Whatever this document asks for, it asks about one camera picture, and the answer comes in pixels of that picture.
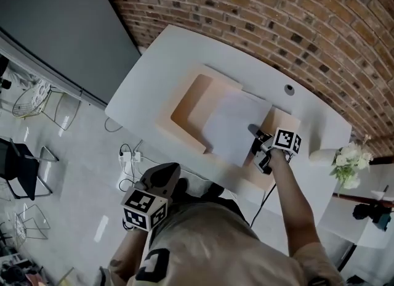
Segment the white flower bouquet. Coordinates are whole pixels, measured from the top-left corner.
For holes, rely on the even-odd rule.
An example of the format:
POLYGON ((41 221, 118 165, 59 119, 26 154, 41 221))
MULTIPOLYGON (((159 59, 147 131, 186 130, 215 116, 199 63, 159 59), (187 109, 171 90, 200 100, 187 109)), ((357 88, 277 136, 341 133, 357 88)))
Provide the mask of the white flower bouquet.
POLYGON ((340 184, 340 189, 356 189, 360 185, 358 172, 369 169, 373 154, 367 150, 366 143, 370 135, 365 135, 362 142, 352 141, 336 151, 332 161, 331 176, 340 184))

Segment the person's left black shoe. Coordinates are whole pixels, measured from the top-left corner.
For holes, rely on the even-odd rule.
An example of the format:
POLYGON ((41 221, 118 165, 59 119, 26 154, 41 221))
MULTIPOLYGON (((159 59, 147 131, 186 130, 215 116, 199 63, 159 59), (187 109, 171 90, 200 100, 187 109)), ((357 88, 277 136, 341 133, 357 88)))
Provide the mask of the person's left black shoe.
POLYGON ((175 189, 174 189, 174 195, 179 196, 183 195, 187 192, 188 189, 188 179, 187 178, 180 178, 178 182, 176 183, 175 189))

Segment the white desk with drawers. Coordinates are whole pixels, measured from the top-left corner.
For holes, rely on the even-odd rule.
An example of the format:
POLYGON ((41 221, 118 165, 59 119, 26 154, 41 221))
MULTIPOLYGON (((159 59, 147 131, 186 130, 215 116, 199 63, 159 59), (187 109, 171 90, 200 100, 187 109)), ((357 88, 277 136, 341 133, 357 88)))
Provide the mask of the white desk with drawers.
POLYGON ((336 149, 350 139, 351 126, 336 111, 309 90, 258 59, 201 34, 169 25, 153 41, 133 66, 111 98, 105 113, 139 139, 202 177, 264 208, 280 213, 279 199, 272 192, 267 199, 263 190, 218 168, 205 168, 201 161, 156 125, 160 111, 170 95, 193 67, 205 65, 241 84, 253 95, 270 101, 275 107, 300 121, 300 152, 291 167, 302 192, 319 222, 336 187, 330 169, 310 163, 310 152, 320 148, 336 149), (295 93, 289 96, 284 86, 295 93))

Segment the person's left forearm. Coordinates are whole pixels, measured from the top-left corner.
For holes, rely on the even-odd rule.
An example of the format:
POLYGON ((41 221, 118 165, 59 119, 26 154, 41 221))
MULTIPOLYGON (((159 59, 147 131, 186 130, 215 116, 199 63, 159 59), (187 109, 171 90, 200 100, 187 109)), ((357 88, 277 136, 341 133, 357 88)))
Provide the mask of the person's left forearm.
POLYGON ((141 229, 128 231, 110 261, 110 271, 125 282, 134 276, 142 262, 147 237, 148 232, 141 229))

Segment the black chair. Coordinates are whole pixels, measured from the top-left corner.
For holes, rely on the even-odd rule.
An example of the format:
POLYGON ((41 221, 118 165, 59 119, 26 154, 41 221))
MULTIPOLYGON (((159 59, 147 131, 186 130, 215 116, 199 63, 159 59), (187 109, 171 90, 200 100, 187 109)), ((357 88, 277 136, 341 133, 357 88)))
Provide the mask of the black chair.
POLYGON ((34 201, 36 197, 46 197, 53 194, 50 187, 39 177, 40 162, 58 162, 58 157, 46 146, 41 148, 52 159, 41 155, 35 157, 28 146, 15 143, 12 139, 0 138, 0 178, 5 180, 12 196, 16 200, 28 198, 34 201), (16 179, 25 195, 15 193, 11 181, 16 179))

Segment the person's right forearm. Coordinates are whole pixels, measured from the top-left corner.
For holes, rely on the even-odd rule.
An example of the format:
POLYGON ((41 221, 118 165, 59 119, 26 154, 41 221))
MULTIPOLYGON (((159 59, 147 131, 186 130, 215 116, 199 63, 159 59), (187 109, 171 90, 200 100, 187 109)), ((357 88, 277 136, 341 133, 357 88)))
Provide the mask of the person's right forearm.
POLYGON ((278 189, 279 202, 284 219, 289 255, 293 256, 302 247, 319 243, 312 209, 302 193, 284 152, 270 152, 269 167, 278 189))

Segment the patterned round cushion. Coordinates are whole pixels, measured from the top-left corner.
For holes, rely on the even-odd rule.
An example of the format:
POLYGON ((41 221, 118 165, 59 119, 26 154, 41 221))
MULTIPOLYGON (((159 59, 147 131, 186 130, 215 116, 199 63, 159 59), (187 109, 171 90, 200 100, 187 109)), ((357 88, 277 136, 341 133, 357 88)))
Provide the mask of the patterned round cushion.
POLYGON ((50 83, 44 80, 39 80, 33 87, 33 101, 41 103, 50 91, 50 83))

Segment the dark teal box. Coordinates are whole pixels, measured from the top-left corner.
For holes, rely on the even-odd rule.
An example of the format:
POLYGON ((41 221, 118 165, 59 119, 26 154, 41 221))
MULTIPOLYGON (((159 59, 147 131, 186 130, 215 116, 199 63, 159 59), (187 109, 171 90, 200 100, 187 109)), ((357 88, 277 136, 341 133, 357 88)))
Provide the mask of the dark teal box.
POLYGON ((390 221, 391 221, 390 213, 379 214, 379 215, 375 216, 372 220, 374 225, 379 230, 382 230, 384 232, 387 230, 387 226, 390 221))

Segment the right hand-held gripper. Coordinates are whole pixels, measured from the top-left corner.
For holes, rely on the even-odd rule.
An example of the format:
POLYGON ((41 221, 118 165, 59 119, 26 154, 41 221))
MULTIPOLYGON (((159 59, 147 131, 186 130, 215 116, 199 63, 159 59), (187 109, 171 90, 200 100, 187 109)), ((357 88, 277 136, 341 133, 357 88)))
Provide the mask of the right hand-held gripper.
POLYGON ((301 138, 293 132, 283 128, 277 128, 274 135, 264 133, 257 125, 249 124, 249 132, 255 137, 252 145, 254 154, 253 163, 263 174, 271 174, 268 166, 271 159, 272 149, 280 149, 284 152, 286 161, 289 163, 294 155, 299 153, 301 138))

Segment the person's right black shoe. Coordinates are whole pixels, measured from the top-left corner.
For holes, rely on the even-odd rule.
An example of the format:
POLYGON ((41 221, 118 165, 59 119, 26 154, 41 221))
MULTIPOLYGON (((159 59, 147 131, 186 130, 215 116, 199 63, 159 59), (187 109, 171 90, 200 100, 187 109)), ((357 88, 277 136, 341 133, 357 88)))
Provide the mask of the person's right black shoe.
POLYGON ((212 183, 208 190, 201 196, 205 200, 219 198, 224 192, 224 188, 216 183, 212 183))

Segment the white vase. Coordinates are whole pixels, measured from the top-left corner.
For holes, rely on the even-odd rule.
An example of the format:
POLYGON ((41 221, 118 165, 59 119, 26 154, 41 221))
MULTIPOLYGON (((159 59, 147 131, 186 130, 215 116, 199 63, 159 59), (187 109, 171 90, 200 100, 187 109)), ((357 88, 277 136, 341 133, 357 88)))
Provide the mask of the white vase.
POLYGON ((319 149, 309 155, 309 160, 316 165, 332 165, 337 149, 319 149))

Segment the pink box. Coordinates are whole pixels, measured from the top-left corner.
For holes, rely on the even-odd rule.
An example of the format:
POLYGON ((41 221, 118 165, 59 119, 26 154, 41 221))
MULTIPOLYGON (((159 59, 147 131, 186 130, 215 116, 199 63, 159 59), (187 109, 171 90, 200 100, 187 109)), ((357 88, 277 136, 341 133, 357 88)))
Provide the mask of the pink box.
MULTIPOLYGON (((156 125, 164 134, 192 152, 193 163, 201 161, 205 168, 211 166, 223 172, 234 172, 241 179, 268 191, 274 184, 273 176, 261 173, 255 166, 252 147, 242 167, 226 163, 207 151, 202 130, 228 91, 242 91, 242 85, 212 68, 200 65, 192 69, 170 95, 168 103, 157 117, 156 125)), ((277 128, 296 132, 299 125, 300 121, 296 117, 272 106, 259 128, 264 133, 274 135, 277 128)))

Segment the black hanging bag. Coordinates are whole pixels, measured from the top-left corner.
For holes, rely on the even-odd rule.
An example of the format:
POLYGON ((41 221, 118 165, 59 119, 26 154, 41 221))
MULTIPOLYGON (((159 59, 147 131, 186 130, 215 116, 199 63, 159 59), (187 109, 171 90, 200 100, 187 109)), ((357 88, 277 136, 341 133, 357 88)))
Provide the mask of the black hanging bag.
POLYGON ((372 218, 374 212, 374 205, 358 204, 354 207, 352 216, 357 220, 372 218))

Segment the white shelf unit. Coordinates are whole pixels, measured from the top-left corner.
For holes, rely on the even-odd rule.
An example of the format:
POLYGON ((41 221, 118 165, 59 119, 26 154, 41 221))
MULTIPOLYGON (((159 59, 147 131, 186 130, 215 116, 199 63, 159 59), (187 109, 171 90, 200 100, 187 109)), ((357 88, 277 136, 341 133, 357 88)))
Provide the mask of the white shelf unit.
POLYGON ((319 226, 361 247, 384 249, 394 236, 394 213, 383 231, 372 223, 371 218, 357 220, 352 216, 357 202, 339 198, 352 195, 361 198, 394 199, 394 163, 371 165, 359 172, 360 185, 355 189, 336 187, 319 226))

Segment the person's black shoe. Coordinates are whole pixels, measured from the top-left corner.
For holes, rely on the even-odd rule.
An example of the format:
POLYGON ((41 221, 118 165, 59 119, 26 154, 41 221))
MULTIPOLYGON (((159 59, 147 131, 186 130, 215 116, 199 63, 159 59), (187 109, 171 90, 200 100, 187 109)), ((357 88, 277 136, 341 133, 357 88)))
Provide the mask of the person's black shoe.
POLYGON ((219 198, 224 192, 224 188, 216 183, 212 183, 208 190, 201 196, 205 200, 219 198))
POLYGON ((176 183, 175 189, 174 189, 174 195, 179 196, 183 195, 187 192, 188 189, 188 179, 187 178, 180 178, 178 182, 176 183))

